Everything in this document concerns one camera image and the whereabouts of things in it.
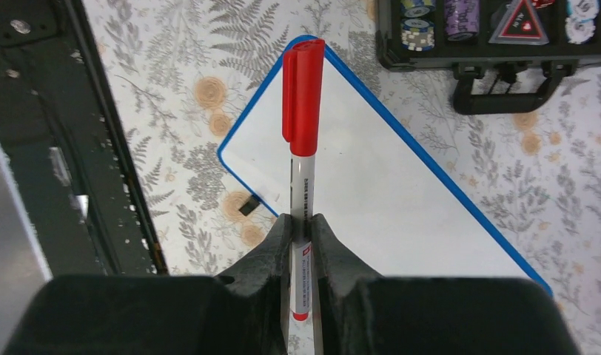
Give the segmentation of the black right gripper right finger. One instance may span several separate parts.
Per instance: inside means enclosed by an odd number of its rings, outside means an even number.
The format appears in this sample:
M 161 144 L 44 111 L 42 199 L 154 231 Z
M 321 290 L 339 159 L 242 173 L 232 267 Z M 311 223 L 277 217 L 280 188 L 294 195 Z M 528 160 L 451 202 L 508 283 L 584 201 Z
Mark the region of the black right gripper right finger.
M 386 277 L 336 237 L 311 233 L 325 354 L 578 354 L 553 298 L 511 277 Z

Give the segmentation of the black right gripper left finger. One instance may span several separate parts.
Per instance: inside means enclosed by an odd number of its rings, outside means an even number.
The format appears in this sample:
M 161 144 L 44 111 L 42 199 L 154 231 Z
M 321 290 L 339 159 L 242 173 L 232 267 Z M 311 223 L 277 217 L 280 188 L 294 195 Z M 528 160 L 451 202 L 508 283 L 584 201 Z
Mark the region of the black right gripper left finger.
M 32 298 L 8 354 L 285 354 L 291 220 L 220 274 L 64 275 Z

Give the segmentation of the blue framed whiteboard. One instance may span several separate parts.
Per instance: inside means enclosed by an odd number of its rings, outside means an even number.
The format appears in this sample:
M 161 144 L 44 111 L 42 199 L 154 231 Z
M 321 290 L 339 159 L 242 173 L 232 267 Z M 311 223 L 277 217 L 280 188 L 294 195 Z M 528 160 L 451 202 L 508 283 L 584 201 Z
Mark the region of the blue framed whiteboard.
M 273 214 L 289 211 L 277 61 L 218 149 Z M 326 49 L 314 210 L 387 277 L 545 280 L 331 49 Z

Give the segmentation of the red marker cap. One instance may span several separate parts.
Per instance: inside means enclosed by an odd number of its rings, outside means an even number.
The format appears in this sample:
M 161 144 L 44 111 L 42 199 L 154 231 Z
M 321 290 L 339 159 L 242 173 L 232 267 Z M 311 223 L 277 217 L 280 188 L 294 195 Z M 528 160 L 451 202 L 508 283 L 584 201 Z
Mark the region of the red marker cap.
M 318 148 L 325 49 L 325 41 L 317 38 L 283 54 L 282 136 L 299 157 L 313 156 Z

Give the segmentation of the white marker pen body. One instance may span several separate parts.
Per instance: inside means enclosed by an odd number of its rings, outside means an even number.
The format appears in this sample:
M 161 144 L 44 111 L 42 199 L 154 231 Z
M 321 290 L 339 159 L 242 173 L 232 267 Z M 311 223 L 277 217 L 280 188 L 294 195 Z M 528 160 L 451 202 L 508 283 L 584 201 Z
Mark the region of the white marker pen body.
M 292 273 L 290 309 L 294 320 L 309 316 L 312 301 L 312 242 L 315 158 L 293 155 L 290 174 L 290 216 L 292 217 Z

